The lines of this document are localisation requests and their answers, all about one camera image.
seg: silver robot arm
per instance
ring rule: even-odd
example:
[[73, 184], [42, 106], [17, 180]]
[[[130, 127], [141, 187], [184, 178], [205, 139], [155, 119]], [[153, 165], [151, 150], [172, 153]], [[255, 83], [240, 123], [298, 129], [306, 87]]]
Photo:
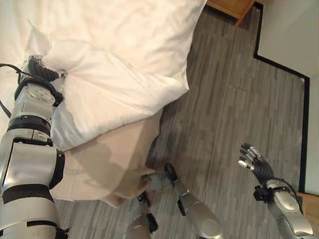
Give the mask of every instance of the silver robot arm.
[[179, 180], [171, 164], [165, 166], [165, 172], [178, 196], [178, 207], [186, 216], [197, 236], [203, 239], [224, 239], [223, 229], [212, 211], [199, 199], [193, 196]]
[[135, 211], [134, 219], [128, 226], [123, 239], [151, 239], [151, 234], [159, 228], [150, 212], [151, 204], [146, 192], [139, 195], [138, 201], [139, 206]]
[[0, 239], [65, 239], [49, 189], [63, 177], [64, 154], [50, 139], [52, 108], [62, 100], [49, 80], [59, 77], [31, 56], [20, 78], [0, 143]]
[[317, 239], [298, 201], [290, 194], [293, 188], [283, 179], [275, 178], [271, 166], [261, 153], [245, 143], [238, 164], [254, 173], [261, 186], [255, 187], [254, 197], [264, 201], [276, 220], [283, 239]]

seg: black baseboard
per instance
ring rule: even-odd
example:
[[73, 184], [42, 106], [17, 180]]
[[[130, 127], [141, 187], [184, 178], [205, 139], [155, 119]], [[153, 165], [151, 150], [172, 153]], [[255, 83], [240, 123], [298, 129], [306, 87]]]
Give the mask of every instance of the black baseboard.
[[308, 144], [308, 121], [309, 121], [309, 93], [310, 93], [310, 78], [304, 74], [297, 72], [289, 67], [283, 66], [277, 62], [269, 60], [263, 56], [258, 55], [259, 41], [261, 34], [261, 27], [263, 22], [264, 6], [261, 3], [255, 2], [254, 7], [260, 10], [260, 18], [257, 32], [257, 39], [255, 45], [254, 58], [266, 62], [279, 69], [292, 73], [298, 77], [304, 79], [304, 112], [303, 112], [303, 132], [302, 132], [302, 144], [301, 144], [301, 160], [300, 160], [300, 179], [299, 179], [299, 192], [305, 192], [306, 183], [306, 166], [307, 166], [307, 144]]

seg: gray wood-patterned floor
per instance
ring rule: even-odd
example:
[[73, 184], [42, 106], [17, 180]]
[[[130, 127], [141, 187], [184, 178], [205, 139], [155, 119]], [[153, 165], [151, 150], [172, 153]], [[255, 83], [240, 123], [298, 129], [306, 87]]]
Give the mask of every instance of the gray wood-patterned floor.
[[[206, 9], [199, 19], [188, 61], [190, 91], [165, 107], [147, 160], [158, 171], [149, 191], [159, 224], [155, 239], [195, 238], [163, 173], [167, 162], [215, 212], [228, 239], [280, 238], [267, 206], [252, 196], [257, 180], [236, 161], [240, 144], [250, 142], [276, 176], [297, 187], [304, 85], [253, 58], [259, 14], [253, 8], [241, 28]], [[57, 201], [71, 239], [122, 238], [136, 205]]]

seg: beige blanket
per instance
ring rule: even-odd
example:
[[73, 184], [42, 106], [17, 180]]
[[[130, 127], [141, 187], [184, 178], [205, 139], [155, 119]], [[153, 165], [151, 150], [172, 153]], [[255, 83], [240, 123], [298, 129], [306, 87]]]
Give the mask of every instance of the beige blanket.
[[142, 176], [155, 172], [145, 161], [159, 134], [161, 113], [66, 151], [63, 180], [51, 190], [52, 196], [69, 201], [103, 200], [119, 207], [146, 190], [150, 182]]

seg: white wall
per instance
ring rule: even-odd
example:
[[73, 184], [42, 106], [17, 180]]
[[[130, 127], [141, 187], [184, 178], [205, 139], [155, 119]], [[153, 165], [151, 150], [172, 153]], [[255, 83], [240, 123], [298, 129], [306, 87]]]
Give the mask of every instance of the white wall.
[[258, 54], [310, 79], [306, 192], [319, 195], [319, 0], [266, 0]]

